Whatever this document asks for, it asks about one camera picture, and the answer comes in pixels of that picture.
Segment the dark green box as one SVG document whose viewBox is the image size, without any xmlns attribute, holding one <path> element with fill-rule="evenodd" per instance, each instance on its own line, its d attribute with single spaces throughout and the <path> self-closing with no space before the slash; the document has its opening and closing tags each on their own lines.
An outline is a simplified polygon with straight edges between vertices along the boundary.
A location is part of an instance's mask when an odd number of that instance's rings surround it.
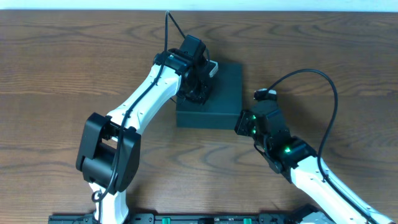
<svg viewBox="0 0 398 224">
<path fill-rule="evenodd" d="M 205 104 L 177 100 L 177 127 L 234 129 L 243 109 L 243 66 L 240 63 L 219 63 L 218 66 Z"/>
</svg>

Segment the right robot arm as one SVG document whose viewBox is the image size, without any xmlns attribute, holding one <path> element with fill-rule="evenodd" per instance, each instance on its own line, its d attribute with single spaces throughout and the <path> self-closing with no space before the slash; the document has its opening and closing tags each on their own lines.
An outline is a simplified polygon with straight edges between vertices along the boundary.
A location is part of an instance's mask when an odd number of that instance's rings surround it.
<svg viewBox="0 0 398 224">
<path fill-rule="evenodd" d="M 330 217 L 334 223 L 392 223 L 346 186 L 324 163 L 316 150 L 292 136 L 276 101 L 258 102 L 242 110 L 234 128 L 249 136 L 254 147 L 277 174 L 311 197 L 324 211 L 302 218 L 302 223 L 320 223 Z"/>
</svg>

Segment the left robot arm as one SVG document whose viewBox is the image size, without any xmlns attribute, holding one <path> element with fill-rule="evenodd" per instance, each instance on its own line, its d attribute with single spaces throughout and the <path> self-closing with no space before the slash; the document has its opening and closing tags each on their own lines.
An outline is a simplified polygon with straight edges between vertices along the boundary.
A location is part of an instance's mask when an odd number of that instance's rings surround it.
<svg viewBox="0 0 398 224">
<path fill-rule="evenodd" d="M 96 223 L 124 223 L 129 215 L 126 189 L 141 153 L 141 137 L 152 118 L 172 97 L 204 103 L 218 63 L 203 52 L 170 49 L 155 56 L 150 72 L 129 98 L 103 116 L 86 120 L 76 159 L 93 193 Z"/>
</svg>

